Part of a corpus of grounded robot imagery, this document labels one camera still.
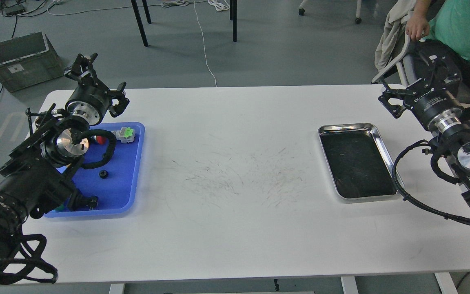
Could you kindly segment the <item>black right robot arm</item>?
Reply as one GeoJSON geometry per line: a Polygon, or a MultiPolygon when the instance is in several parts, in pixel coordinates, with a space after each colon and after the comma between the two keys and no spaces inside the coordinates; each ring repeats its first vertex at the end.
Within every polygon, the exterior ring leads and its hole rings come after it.
{"type": "MultiPolygon", "coordinates": [[[[410,83],[405,89],[392,89],[384,83],[385,91],[378,99],[394,118],[410,111],[434,138],[410,145],[395,163],[410,150],[424,147],[424,152],[432,155],[430,165],[439,178],[466,188],[462,197],[470,207],[470,121],[461,121],[464,108],[453,94],[462,82],[461,72],[444,45],[408,41],[400,57],[408,58],[410,65],[418,61],[423,69],[407,78],[410,83]]],[[[470,226],[470,218],[431,208],[406,191],[402,195],[418,208],[470,226]]]]}

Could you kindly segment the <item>person's hand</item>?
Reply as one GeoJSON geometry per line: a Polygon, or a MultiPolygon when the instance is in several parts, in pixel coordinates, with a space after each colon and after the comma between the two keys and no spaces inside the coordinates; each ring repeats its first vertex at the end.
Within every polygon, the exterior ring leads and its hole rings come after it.
{"type": "Polygon", "coordinates": [[[427,37],[430,32],[430,25],[425,16],[412,15],[406,24],[406,35],[412,41],[419,41],[427,37]]]}

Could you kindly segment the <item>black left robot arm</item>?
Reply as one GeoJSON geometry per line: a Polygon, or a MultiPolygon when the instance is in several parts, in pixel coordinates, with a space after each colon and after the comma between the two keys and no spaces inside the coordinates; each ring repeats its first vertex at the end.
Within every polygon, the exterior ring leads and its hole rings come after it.
{"type": "Polygon", "coordinates": [[[0,168],[0,284],[20,280],[56,283],[58,270],[42,259],[47,239],[24,235],[28,218],[39,219],[67,202],[69,209],[94,208],[98,199],[85,197],[73,182],[79,169],[97,169],[110,162],[117,139],[110,131],[92,129],[106,112],[121,115],[129,104],[126,83],[111,90],[93,67],[98,54],[79,54],[64,75],[78,83],[64,108],[55,105],[36,113],[36,131],[10,154],[0,168]],[[51,278],[30,277],[40,269],[51,278]]]}

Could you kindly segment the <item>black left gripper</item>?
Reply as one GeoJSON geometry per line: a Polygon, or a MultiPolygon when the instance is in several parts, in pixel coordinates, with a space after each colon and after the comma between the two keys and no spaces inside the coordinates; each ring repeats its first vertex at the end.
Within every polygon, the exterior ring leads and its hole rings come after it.
{"type": "Polygon", "coordinates": [[[116,118],[129,105],[125,93],[127,82],[122,82],[115,90],[106,91],[106,85],[99,80],[93,67],[97,56],[97,53],[90,56],[78,54],[72,65],[64,69],[64,76],[78,84],[65,104],[65,109],[71,115],[84,118],[89,125],[101,123],[107,111],[116,118]]]}

